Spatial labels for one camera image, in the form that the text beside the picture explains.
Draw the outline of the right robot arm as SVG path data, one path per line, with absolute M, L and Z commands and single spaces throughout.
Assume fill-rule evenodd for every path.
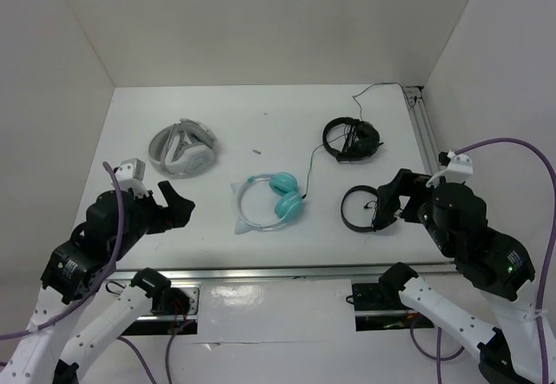
M 409 169 L 380 186 L 377 195 L 377 215 L 385 223 L 395 221 L 400 198 L 407 197 L 401 219 L 426 229 L 456 271 L 486 299 L 497 322 L 459 307 L 402 262 L 379 279 L 382 303 L 423 314 L 477 361 L 490 383 L 553 383 L 555 337 L 536 306 L 539 277 L 526 248 L 489 227 L 486 203 L 464 183 L 433 185 L 427 175 Z

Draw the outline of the black headset with microphone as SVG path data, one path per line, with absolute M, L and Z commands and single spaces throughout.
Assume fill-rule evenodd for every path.
M 344 143 L 335 149 L 328 141 L 328 133 L 338 126 L 344 126 Z M 352 117 L 338 117 L 330 121 L 322 132 L 322 145 L 337 162 L 359 162 L 373 156 L 383 144 L 379 132 L 367 121 Z

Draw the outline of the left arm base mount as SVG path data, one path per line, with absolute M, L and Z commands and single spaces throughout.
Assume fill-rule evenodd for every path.
M 197 314 L 200 289 L 172 288 L 167 297 L 140 315 L 123 332 L 123 336 L 170 336 L 178 328 L 179 334 L 197 333 Z

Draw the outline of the grey white gaming headset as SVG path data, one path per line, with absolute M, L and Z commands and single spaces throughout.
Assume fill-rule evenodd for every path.
M 215 162 L 217 138 L 205 124 L 181 119 L 162 129 L 150 141 L 148 156 L 160 172 L 173 177 L 193 177 Z

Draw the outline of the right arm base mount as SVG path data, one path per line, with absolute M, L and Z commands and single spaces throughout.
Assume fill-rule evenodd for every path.
M 430 320 L 415 310 L 388 301 L 378 282 L 353 283 L 345 301 L 354 309 L 357 332 L 433 327 Z

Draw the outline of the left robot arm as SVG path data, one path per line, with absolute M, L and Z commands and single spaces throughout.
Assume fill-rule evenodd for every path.
M 3 383 L 77 383 L 103 351 L 144 314 L 186 318 L 189 299 L 152 268 L 138 271 L 116 300 L 86 328 L 76 330 L 116 262 L 145 235 L 183 228 L 195 204 L 159 182 L 166 201 L 150 191 L 112 189 L 100 194 L 84 222 L 57 247 L 41 276 L 37 303 L 27 328 L 7 334 L 19 343 L 2 365 Z

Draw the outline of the aluminium rail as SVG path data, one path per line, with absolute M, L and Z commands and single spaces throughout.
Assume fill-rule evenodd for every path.
M 158 271 L 171 281 L 201 283 L 203 281 L 279 281 L 287 279 L 348 278 L 360 281 L 379 277 L 391 267 L 379 265 L 300 266 L 278 268 L 203 268 L 161 269 Z
M 425 170 L 428 174 L 436 173 L 440 170 L 438 162 L 440 151 L 424 102 L 423 88 L 421 86 L 404 86 L 403 91 Z

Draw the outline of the teal cat-ear headphones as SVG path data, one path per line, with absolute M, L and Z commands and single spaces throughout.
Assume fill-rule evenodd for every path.
M 296 222 L 304 210 L 304 196 L 296 178 L 287 172 L 248 175 L 232 182 L 235 234 L 271 232 Z

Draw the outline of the aluminium right side rail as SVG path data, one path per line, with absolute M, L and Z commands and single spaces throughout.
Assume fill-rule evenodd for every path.
M 440 151 L 424 102 L 423 88 L 421 86 L 404 86 L 403 91 L 425 170 L 428 174 L 436 173 L 440 170 L 438 162 Z

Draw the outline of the aluminium front rail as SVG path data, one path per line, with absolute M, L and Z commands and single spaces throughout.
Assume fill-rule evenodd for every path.
M 161 269 L 158 271 L 171 281 L 201 283 L 203 281 L 279 281 L 287 279 L 348 278 L 360 281 L 379 277 L 391 267 L 379 265 L 300 266 L 278 268 L 203 268 Z

